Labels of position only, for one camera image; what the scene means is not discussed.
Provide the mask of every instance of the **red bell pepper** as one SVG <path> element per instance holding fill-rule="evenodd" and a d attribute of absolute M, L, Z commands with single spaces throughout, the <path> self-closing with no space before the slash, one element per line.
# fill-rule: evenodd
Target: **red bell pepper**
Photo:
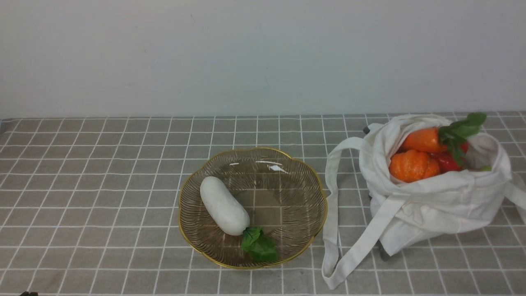
<path fill-rule="evenodd" d="M 468 142 L 465 142 L 461 144 L 460 149 L 466 154 L 469 149 Z M 449 152 L 443 152 L 443 153 L 429 153 L 433 159 L 435 159 L 438 162 L 438 165 L 440 166 L 440 172 L 446 173 L 451 171 L 462 171 L 464 168 L 460 167 L 456 161 L 453 159 L 453 156 L 451 156 L 451 153 Z"/>

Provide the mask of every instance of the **canvas bag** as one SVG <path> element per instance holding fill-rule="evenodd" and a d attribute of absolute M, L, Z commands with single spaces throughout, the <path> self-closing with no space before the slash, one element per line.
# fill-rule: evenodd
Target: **canvas bag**
<path fill-rule="evenodd" d="M 327 158 L 325 178 L 331 194 L 323 227 L 325 256 L 322 276 L 335 289 L 371 251 L 378 240 L 389 255 L 444 233 L 460 233 L 488 225 L 506 196 L 516 204 L 526 223 L 526 186 L 511 172 L 510 160 L 490 135 L 469 139 L 468 163 L 491 165 L 491 172 L 448 172 L 413 183 L 402 183 L 389 173 L 389 159 L 413 131 L 451 122 L 437 115 L 403 115 L 385 125 L 369 126 L 370 133 L 342 141 Z M 367 182 L 373 219 L 361 237 L 338 262 L 338 187 L 341 151 L 360 151 L 359 165 Z"/>

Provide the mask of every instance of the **pumpkin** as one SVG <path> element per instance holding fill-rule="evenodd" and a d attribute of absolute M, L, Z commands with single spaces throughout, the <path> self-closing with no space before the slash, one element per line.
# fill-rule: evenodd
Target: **pumpkin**
<path fill-rule="evenodd" d="M 396 179 L 411 183 L 440 174 L 440 166 L 426 152 L 408 150 L 391 157 L 389 172 Z"/>

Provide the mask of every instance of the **artificial leaf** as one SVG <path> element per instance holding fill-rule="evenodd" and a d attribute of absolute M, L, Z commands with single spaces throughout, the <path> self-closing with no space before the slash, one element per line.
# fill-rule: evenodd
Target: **artificial leaf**
<path fill-rule="evenodd" d="M 453 129 L 451 129 L 451 133 L 459 136 L 459 137 L 462 137 L 464 139 L 467 139 L 471 136 L 474 136 L 476 134 L 478 134 L 480 131 L 480 125 L 468 125 L 468 124 L 465 124 L 465 125 L 460 125 L 460 126 L 457 126 Z"/>
<path fill-rule="evenodd" d="M 486 166 L 483 166 L 480 168 L 481 172 L 491 172 L 491 166 L 490 165 L 486 165 Z"/>
<path fill-rule="evenodd" d="M 441 143 L 446 145 L 461 145 L 466 142 L 466 139 L 463 137 L 460 137 L 459 135 L 456 135 L 454 133 L 451 133 L 450 131 L 446 131 L 440 135 L 442 138 Z"/>
<path fill-rule="evenodd" d="M 449 126 L 443 126 L 438 129 L 439 138 L 444 142 L 446 139 L 453 139 L 454 134 L 449 132 Z"/>
<path fill-rule="evenodd" d="M 455 128 L 457 126 L 461 126 L 461 125 L 464 125 L 464 124 L 468 124 L 469 122 L 467 120 L 459 120 L 459 121 L 455 121 L 455 122 L 452 122 L 450 125 L 448 125 L 447 127 L 449 128 Z"/>
<path fill-rule="evenodd" d="M 261 227 L 247 227 L 243 230 L 243 240 L 241 241 L 241 247 L 243 249 L 253 244 L 261 235 L 263 230 Z"/>
<path fill-rule="evenodd" d="M 466 156 L 464 154 L 464 151 L 460 149 L 457 145 L 452 145 L 448 147 L 449 152 L 451 153 L 451 156 L 453 157 L 453 160 L 457 163 L 459 167 L 464 166 L 464 157 Z"/>
<path fill-rule="evenodd" d="M 274 262 L 279 259 L 278 252 L 276 251 L 276 243 L 268 236 L 260 236 L 244 250 L 257 262 Z"/>
<path fill-rule="evenodd" d="M 472 124 L 472 125 L 482 125 L 486 121 L 486 117 L 488 117 L 485 113 L 482 112 L 473 112 L 468 114 L 466 119 Z"/>

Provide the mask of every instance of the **grid tablecloth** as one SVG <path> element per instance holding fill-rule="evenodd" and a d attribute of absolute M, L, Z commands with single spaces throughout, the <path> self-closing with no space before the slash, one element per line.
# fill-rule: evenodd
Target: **grid tablecloth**
<path fill-rule="evenodd" d="M 181 237 L 178 191 L 211 156 L 275 147 L 325 180 L 328 152 L 393 116 L 2 120 L 0 295 L 526 294 L 526 226 L 508 201 L 483 229 L 388 261 L 372 250 L 333 291 L 321 277 L 320 235 L 298 258 L 253 271 L 220 268 Z M 484 130 L 526 179 L 526 112 L 490 112 Z M 339 187 L 345 253 L 371 219 L 356 152 L 343 154 Z"/>

